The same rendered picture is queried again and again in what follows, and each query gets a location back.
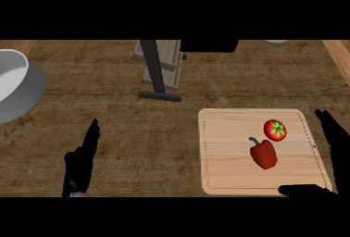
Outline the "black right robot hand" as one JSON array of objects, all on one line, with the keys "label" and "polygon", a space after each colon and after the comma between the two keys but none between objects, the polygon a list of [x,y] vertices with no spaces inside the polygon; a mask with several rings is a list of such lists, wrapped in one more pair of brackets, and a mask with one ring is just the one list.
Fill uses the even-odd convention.
[{"label": "black right robot hand", "polygon": [[292,198],[350,198],[350,134],[326,110],[316,109],[314,114],[322,124],[322,132],[329,145],[338,192],[331,192],[316,184],[282,185],[278,191],[283,196]]}]

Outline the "black flat appliance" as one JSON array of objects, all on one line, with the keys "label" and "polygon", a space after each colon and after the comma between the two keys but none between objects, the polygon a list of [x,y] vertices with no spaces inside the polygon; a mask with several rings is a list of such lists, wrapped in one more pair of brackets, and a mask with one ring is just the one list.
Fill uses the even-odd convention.
[{"label": "black flat appliance", "polygon": [[198,53],[232,53],[236,49],[238,40],[199,41],[183,40],[180,43],[182,52]]}]

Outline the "grey metal pot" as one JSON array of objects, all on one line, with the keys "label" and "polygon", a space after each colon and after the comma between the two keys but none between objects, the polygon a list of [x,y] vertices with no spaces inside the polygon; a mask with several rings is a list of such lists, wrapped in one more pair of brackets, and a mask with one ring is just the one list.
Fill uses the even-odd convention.
[{"label": "grey metal pot", "polygon": [[0,49],[0,124],[21,118],[46,91],[46,75],[22,52]]}]

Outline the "red tomato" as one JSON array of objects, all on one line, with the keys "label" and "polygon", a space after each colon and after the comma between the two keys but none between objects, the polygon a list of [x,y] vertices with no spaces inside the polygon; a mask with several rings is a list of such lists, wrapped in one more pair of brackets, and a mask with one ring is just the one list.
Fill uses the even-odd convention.
[{"label": "red tomato", "polygon": [[264,124],[264,135],[273,142],[280,142],[286,137],[285,124],[276,120],[270,119]]}]

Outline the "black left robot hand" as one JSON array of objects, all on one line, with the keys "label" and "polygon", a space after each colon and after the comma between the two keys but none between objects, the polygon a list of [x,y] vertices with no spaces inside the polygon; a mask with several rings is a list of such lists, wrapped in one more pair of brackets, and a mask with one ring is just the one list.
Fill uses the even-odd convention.
[{"label": "black left robot hand", "polygon": [[84,196],[93,171],[93,159],[100,139],[99,121],[93,119],[83,145],[65,154],[65,180],[62,197]]}]

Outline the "pale wooden cutting board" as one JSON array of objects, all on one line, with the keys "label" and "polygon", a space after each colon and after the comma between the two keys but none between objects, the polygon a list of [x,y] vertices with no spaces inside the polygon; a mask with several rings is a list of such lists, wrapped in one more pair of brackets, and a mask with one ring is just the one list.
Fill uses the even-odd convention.
[{"label": "pale wooden cutting board", "polygon": [[204,108],[198,130],[205,193],[276,196],[289,184],[332,188],[300,110]]}]

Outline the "red bell pepper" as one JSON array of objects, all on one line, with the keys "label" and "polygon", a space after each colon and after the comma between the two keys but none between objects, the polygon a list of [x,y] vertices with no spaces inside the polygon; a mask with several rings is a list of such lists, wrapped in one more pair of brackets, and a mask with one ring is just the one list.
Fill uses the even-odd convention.
[{"label": "red bell pepper", "polygon": [[249,137],[248,139],[254,142],[254,146],[249,148],[252,161],[261,169],[275,167],[278,163],[278,156],[270,141],[263,140],[258,142],[254,137]]}]

